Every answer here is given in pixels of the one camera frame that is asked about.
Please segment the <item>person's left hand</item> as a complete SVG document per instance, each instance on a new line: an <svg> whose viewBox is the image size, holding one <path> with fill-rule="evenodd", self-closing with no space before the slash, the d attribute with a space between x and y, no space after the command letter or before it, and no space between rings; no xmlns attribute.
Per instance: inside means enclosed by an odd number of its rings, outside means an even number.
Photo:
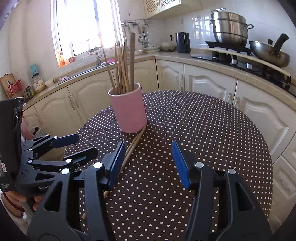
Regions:
<svg viewBox="0 0 296 241"><path fill-rule="evenodd" d="M34 212L37 210L43 195L35 196L30 201L33 207L28 204L27 198L17 191L7 191L1 193L1 202L10 217L21 218L24 214L28 217L33 217Z"/></svg>

